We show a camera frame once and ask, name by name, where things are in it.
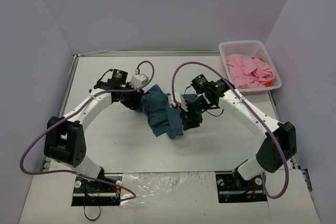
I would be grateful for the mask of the teal blue t-shirt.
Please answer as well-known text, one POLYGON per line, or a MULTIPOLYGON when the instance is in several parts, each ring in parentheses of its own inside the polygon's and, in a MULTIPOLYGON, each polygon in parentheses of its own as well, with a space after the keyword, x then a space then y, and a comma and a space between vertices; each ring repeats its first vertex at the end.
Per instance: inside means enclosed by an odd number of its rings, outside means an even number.
POLYGON ((146 115, 149 127, 158 137, 166 134, 170 139, 183 135, 183 123, 180 118, 181 109, 171 108, 170 94, 164 93, 155 84, 141 98, 141 111, 146 115))

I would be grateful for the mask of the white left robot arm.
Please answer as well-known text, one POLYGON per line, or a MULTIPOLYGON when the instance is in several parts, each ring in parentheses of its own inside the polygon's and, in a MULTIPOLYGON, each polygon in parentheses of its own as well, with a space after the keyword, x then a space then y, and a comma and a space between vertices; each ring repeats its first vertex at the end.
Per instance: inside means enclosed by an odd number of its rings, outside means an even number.
POLYGON ((88 177, 87 186, 93 191, 103 190, 106 179, 104 169, 86 154, 86 129, 113 103, 120 102, 131 110, 138 109, 144 94, 141 87, 149 81, 149 77, 140 74, 139 70, 129 82, 127 72, 119 69, 111 72, 111 78, 107 81, 100 78, 89 91, 89 96, 75 109, 61 118, 53 116, 47 124, 52 129, 46 134, 45 156, 68 166, 76 174, 88 177))

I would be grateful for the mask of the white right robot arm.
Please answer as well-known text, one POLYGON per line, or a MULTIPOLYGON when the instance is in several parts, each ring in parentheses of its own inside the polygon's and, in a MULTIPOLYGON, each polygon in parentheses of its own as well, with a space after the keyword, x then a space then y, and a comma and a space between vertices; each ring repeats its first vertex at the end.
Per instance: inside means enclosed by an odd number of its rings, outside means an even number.
POLYGON ((281 123, 269 117, 227 80, 207 81, 201 74, 192 80, 191 86, 197 94, 195 100, 175 94, 175 103, 182 109, 185 130, 198 127, 203 120, 202 114, 216 106, 235 117, 260 143, 256 155, 236 168, 233 183, 237 188, 246 188, 252 178, 263 172, 274 173, 296 154, 295 127, 290 122, 281 123))

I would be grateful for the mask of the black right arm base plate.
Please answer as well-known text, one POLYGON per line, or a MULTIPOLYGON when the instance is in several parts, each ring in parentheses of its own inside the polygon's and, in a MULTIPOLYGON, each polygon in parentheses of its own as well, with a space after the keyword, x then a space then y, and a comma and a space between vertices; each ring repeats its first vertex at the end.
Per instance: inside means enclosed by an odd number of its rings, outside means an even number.
POLYGON ((243 180, 232 172, 215 173, 220 204, 267 202, 261 175, 243 180))

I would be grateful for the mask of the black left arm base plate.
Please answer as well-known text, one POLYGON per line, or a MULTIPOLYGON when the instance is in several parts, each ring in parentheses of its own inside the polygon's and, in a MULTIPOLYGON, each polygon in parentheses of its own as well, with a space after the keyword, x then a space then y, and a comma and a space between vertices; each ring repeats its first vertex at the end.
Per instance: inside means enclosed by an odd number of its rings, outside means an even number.
POLYGON ((121 188, 76 177, 71 206, 119 206, 121 188))

